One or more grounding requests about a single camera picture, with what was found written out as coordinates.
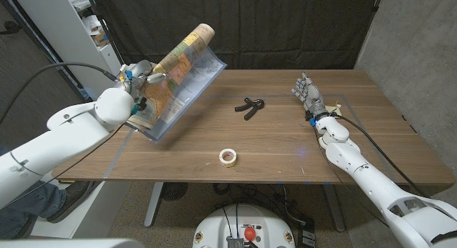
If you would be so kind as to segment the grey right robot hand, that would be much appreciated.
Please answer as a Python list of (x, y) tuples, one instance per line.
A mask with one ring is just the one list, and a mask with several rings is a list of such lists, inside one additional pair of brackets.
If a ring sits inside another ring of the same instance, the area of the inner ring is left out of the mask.
[(303, 103), (306, 121), (318, 121), (330, 116), (318, 87), (305, 72), (302, 73), (301, 78), (296, 80), (296, 86), (292, 88), (291, 92)]

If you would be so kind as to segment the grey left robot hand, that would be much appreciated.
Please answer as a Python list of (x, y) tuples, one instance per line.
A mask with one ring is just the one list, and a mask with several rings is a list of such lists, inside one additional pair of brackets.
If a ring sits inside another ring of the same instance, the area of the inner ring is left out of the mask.
[(153, 73), (155, 63), (142, 60), (136, 64), (124, 64), (116, 80), (115, 87), (128, 92), (134, 100), (131, 115), (146, 108), (147, 98), (142, 89), (146, 85), (158, 85), (169, 78), (167, 73)]

